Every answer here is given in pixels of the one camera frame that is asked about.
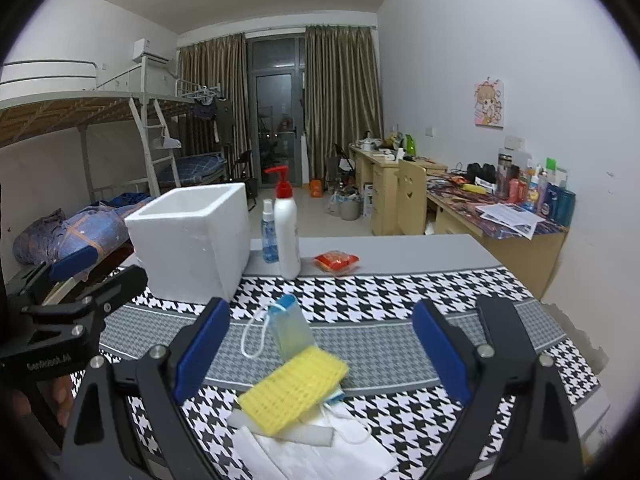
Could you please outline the person's left hand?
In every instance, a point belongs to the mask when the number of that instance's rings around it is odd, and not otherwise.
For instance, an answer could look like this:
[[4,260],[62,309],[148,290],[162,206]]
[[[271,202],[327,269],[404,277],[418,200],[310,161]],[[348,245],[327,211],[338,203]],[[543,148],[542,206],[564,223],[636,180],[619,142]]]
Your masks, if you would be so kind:
[[[51,380],[44,387],[44,398],[49,404],[49,408],[53,411],[58,423],[66,428],[70,419],[70,412],[74,404],[72,395],[73,382],[70,376],[62,376]],[[9,393],[12,408],[18,417],[26,417],[32,414],[28,397],[21,391],[11,390]]]

